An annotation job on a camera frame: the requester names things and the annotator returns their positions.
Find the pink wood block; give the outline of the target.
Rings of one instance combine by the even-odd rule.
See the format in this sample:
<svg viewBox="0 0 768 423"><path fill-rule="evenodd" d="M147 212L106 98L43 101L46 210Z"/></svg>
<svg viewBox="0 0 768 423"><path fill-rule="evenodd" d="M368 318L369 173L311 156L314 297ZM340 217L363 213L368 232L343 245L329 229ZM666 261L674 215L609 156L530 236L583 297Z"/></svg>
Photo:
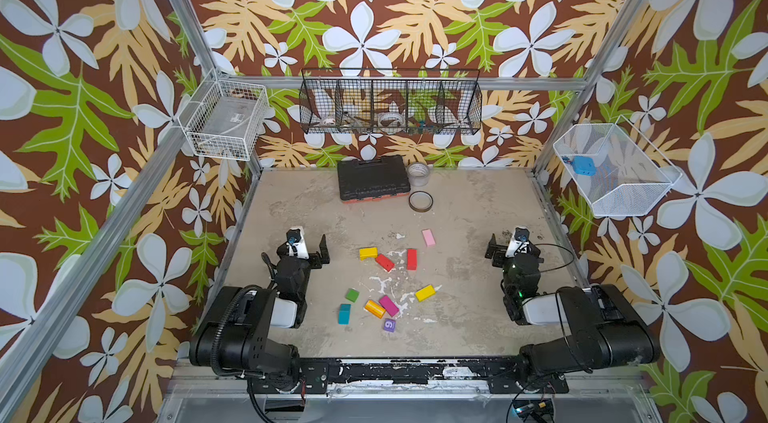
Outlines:
<svg viewBox="0 0 768 423"><path fill-rule="evenodd" d="M427 247L432 247L436 244L436 240L434 238L434 235L430 229L425 229L422 231L423 240L425 242L425 245Z"/></svg>

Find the red block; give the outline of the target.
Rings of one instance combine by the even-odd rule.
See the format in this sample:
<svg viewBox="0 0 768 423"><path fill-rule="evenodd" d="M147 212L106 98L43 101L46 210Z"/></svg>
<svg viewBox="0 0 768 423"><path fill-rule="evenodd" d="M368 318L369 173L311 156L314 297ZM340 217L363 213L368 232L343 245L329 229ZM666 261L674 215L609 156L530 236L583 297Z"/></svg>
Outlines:
<svg viewBox="0 0 768 423"><path fill-rule="evenodd" d="M407 250L406 268L408 271L416 271L418 269L418 252L416 249Z"/></svg>
<svg viewBox="0 0 768 423"><path fill-rule="evenodd" d="M395 268L395 264L383 254L377 255L375 261L386 272L391 272Z"/></svg>

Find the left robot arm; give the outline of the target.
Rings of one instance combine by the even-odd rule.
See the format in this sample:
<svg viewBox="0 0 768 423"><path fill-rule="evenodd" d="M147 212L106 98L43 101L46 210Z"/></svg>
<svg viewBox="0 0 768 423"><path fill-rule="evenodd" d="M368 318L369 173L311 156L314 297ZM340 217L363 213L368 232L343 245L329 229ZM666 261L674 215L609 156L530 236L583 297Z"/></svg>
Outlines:
<svg viewBox="0 0 768 423"><path fill-rule="evenodd" d="M269 331L280 325L275 319L279 306L287 310L285 327L301 326L311 272L329 264L330 254L325 237L320 239L318 251L307 252L299 228L286 233L286 241L276 253L276 263L267 253L261 254L269 274L267 286L220 289L191 339L192 365L208 367L221 377L264 378L276 387L298 382L298 349L271 340Z"/></svg>

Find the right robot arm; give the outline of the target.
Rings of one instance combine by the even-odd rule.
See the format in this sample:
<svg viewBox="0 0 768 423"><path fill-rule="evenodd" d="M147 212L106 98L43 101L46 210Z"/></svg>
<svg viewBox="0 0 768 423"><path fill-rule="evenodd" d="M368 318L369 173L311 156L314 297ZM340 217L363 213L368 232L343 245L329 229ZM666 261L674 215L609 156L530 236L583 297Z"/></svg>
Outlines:
<svg viewBox="0 0 768 423"><path fill-rule="evenodd" d="M534 382L572 372L637 366L661 356L659 339L612 284L588 288L564 286L549 294L539 291L541 247L518 227L510 241L492 237L485 251L492 266L502 270L500 288L509 318L522 326L556 325L561 337L520 348L518 380Z"/></svg>

